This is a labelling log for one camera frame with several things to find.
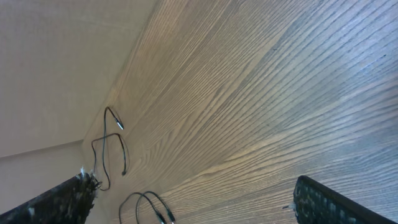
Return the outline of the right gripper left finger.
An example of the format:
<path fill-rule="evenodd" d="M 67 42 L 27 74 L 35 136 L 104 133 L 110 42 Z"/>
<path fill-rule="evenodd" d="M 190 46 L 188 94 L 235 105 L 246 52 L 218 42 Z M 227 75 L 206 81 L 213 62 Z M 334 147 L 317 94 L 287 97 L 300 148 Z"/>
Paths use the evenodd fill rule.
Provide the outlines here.
<path fill-rule="evenodd" d="M 101 182 L 80 173 L 1 214 L 1 224 L 85 224 Z"/>

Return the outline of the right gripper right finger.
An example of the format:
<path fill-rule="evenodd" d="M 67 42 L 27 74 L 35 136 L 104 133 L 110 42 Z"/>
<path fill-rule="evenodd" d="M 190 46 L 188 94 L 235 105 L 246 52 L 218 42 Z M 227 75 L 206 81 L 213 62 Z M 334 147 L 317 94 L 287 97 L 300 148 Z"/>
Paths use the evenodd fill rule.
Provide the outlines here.
<path fill-rule="evenodd" d="M 305 175 L 297 179 L 293 211 L 299 224 L 397 224 Z"/>

